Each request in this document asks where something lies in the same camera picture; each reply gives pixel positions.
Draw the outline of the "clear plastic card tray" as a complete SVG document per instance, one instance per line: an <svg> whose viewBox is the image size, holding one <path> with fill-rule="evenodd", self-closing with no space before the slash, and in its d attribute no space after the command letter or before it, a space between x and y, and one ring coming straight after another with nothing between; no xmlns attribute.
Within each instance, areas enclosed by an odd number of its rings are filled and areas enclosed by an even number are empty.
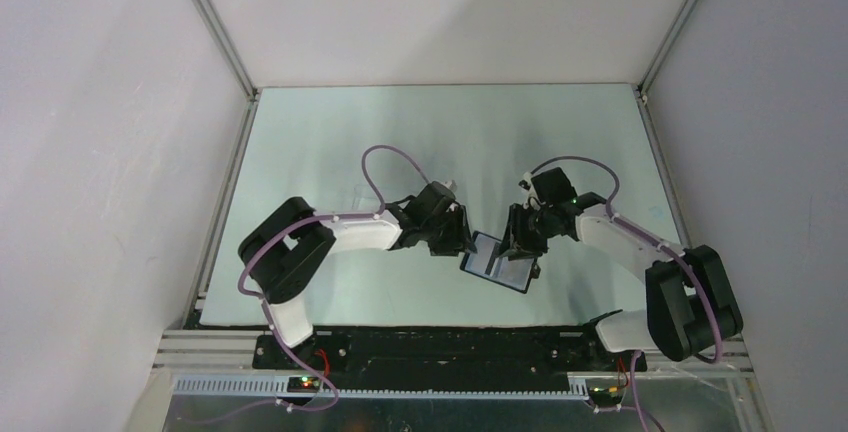
<svg viewBox="0 0 848 432"><path fill-rule="evenodd" d="M356 213L380 213L385 208L382 193L368 183L354 186L351 208Z"/></svg>

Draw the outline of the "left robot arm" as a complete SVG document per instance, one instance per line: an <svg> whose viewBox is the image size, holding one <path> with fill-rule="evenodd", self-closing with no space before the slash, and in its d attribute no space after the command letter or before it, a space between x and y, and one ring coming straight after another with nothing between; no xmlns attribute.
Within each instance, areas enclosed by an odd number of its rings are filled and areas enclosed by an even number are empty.
<svg viewBox="0 0 848 432"><path fill-rule="evenodd" d="M278 356L304 368L316 355L304 292L324 260L358 250L394 251L425 243L433 256L473 252L466 208L447 183L383 203L375 212L319 214L302 197L286 200L239 245L237 288L259 299L280 339Z"/></svg>

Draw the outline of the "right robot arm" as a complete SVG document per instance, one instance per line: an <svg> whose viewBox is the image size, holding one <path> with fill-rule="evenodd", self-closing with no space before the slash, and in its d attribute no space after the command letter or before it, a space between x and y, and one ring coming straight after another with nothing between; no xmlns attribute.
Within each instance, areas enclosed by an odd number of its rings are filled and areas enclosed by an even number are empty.
<svg viewBox="0 0 848 432"><path fill-rule="evenodd" d="M600 318L581 344L585 363L606 370L622 352L658 351L675 362L717 363L743 319L719 253L670 242L618 212L611 197L580 194L560 168L524 174L497 256L538 259L553 238L568 237L607 255L644 287L641 310Z"/></svg>

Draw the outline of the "right controller board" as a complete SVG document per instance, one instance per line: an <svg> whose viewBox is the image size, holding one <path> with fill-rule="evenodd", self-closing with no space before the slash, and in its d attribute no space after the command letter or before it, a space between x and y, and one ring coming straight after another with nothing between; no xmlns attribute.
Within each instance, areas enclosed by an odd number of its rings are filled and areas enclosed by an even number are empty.
<svg viewBox="0 0 848 432"><path fill-rule="evenodd" d="M627 391L625 386L590 387L586 404L595 413L618 411L622 408Z"/></svg>

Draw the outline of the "controller board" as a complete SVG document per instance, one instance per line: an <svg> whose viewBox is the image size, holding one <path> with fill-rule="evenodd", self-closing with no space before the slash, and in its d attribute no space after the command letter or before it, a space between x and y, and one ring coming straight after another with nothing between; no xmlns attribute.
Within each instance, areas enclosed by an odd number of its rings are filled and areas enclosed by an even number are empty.
<svg viewBox="0 0 848 432"><path fill-rule="evenodd" d="M627 391L625 386L590 387L586 404L595 413L618 411L622 408Z"/></svg>
<svg viewBox="0 0 848 432"><path fill-rule="evenodd" d="M286 380L285 393L289 396L315 395L323 390L323 382L316 376L295 375Z"/></svg>

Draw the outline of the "left controller board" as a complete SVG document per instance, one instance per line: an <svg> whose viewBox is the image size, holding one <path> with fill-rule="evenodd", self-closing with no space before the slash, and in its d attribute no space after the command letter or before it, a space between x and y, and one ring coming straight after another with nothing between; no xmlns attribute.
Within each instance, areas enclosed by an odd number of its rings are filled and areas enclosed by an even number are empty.
<svg viewBox="0 0 848 432"><path fill-rule="evenodd" d="M323 390L323 382L316 376L295 375L286 380L285 393L289 396L315 395Z"/></svg>

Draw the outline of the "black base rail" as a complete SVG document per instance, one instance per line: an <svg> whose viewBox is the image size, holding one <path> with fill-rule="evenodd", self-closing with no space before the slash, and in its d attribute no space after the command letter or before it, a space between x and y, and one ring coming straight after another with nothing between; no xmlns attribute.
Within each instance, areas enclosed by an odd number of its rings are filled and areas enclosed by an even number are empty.
<svg viewBox="0 0 848 432"><path fill-rule="evenodd" d="M583 326L519 328L320 326L293 352L339 389L399 392L565 392L569 374L618 372Z"/></svg>

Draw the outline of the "right aluminium frame post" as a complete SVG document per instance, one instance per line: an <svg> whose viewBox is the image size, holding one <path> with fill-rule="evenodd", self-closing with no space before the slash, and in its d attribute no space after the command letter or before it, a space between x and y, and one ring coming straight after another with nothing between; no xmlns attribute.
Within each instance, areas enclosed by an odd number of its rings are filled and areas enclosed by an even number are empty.
<svg viewBox="0 0 848 432"><path fill-rule="evenodd" d="M659 46L649 61L645 73L638 83L637 90L640 96L648 96L650 94L650 89L700 1L683 0L681 2L670 26L663 35Z"/></svg>

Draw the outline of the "aluminium frame post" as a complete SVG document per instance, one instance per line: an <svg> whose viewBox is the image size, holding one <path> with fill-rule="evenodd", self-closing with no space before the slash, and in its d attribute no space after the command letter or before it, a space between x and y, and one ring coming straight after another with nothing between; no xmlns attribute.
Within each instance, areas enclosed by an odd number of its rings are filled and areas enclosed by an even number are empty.
<svg viewBox="0 0 848 432"><path fill-rule="evenodd" d="M237 50L227 27L213 0L191 0L204 23L212 41L220 51L224 62L234 76L245 98L252 102L258 94L258 88Z"/></svg>
<svg viewBox="0 0 848 432"><path fill-rule="evenodd" d="M648 96L650 94L650 89L700 1L683 0L681 2L670 26L663 35L659 46L649 61L645 73L638 83L637 90L640 96Z"/></svg>

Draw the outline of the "left aluminium frame post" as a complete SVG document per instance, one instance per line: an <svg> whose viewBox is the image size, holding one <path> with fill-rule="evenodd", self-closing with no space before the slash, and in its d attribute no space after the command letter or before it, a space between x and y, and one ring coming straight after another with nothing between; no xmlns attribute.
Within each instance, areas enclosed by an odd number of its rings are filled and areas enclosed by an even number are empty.
<svg viewBox="0 0 848 432"><path fill-rule="evenodd" d="M252 102L258 94L258 88L237 50L227 27L213 0L191 0L204 23L212 41L220 51L224 62L234 76L245 98Z"/></svg>

